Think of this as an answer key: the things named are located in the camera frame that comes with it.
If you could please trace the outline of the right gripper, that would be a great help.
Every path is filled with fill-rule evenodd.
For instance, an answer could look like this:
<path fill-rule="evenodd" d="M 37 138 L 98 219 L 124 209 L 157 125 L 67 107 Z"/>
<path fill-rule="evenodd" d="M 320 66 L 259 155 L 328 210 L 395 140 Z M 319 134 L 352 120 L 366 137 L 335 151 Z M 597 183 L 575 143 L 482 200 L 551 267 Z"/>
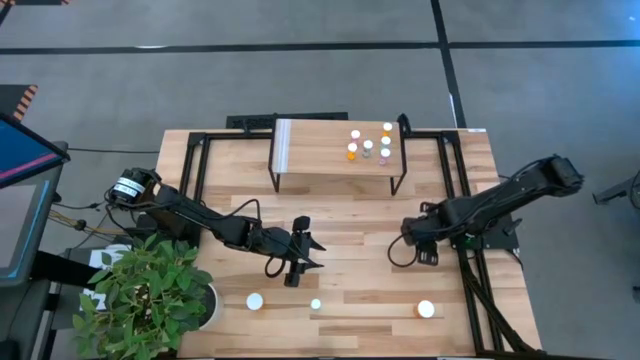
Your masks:
<path fill-rule="evenodd" d="M 438 203 L 424 201 L 420 203 L 419 211 L 427 214 L 437 210 Z M 437 249 L 438 230 L 441 221 L 436 216 L 422 215 L 417 218 L 405 217 L 401 223 L 401 232 L 408 246 L 416 247 L 416 261 L 419 264 L 437 266 L 439 254 Z"/>

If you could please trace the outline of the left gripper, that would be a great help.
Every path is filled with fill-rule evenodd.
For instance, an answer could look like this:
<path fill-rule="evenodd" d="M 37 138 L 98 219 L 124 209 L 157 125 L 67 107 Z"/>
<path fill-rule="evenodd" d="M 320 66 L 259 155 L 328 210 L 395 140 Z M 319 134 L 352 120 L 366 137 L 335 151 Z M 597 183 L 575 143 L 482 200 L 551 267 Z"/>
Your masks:
<path fill-rule="evenodd" d="M 290 263 L 284 279 L 286 287 L 298 287 L 301 276 L 308 270 L 323 267 L 306 256 L 301 257 L 301 236 L 309 241 L 310 248 L 325 251 L 325 248 L 313 239 L 309 231 L 310 224 L 311 219 L 308 216 L 299 216 L 294 219 L 293 232 L 280 227 L 254 227 L 249 232 L 251 252 Z"/>

